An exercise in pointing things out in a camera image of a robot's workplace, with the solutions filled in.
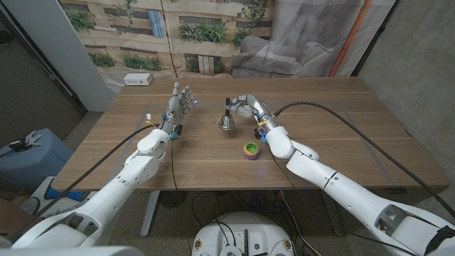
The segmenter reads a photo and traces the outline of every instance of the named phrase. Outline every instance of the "green ring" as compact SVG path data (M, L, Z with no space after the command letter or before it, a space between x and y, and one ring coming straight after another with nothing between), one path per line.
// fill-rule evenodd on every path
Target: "green ring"
M246 150L248 153L256 153L259 151L259 147L254 142L250 142L245 145Z

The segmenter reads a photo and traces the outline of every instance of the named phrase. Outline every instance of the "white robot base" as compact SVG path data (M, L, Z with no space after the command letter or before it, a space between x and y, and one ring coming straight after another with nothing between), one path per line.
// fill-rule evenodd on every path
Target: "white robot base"
M294 246L283 228L269 218L249 212L227 213L204 226L196 235L191 251L192 256L293 254Z

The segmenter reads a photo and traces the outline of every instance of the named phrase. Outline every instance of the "white power outlet box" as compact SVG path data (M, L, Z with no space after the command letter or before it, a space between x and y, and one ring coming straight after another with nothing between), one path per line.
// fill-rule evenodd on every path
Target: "white power outlet box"
M128 73L123 80L127 85L150 85L153 78L150 73Z

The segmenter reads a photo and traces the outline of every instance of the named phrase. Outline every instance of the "orange pipe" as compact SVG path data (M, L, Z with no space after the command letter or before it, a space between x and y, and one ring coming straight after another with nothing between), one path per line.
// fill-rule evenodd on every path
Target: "orange pipe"
M372 2L373 2L373 0L365 0L365 3L363 4L362 8L360 9L360 11L357 15L357 18L354 21L354 25L353 25L352 29L350 30L346 41L344 41L340 54L338 54L338 57L336 58L335 63L333 64L332 70L330 71L330 74L328 76L335 76L336 73L338 72L338 69L340 68L341 63L343 62L350 45L354 41L355 35L357 34L360 26L362 26L365 16L367 16L367 12L370 9Z

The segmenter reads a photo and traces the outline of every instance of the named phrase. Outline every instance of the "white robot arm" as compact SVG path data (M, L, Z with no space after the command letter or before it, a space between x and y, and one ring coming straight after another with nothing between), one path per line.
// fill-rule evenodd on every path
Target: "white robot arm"
M227 110L243 117L254 116L274 156L289 160L286 167L297 176L323 189L330 197L354 215L381 242L395 245L416 255L428 255L435 249L455 247L453 226L428 211L390 201L319 162L311 148L288 137L288 132L254 95L235 98ZM386 246L393 255L408 253Z
M138 144L125 167L83 206L47 218L19 238L12 248L24 247L89 247L106 244L114 226L111 221L132 192L152 178L163 161L164 149L181 132L185 114L197 104L190 98L189 86L178 93L174 85L163 122Z

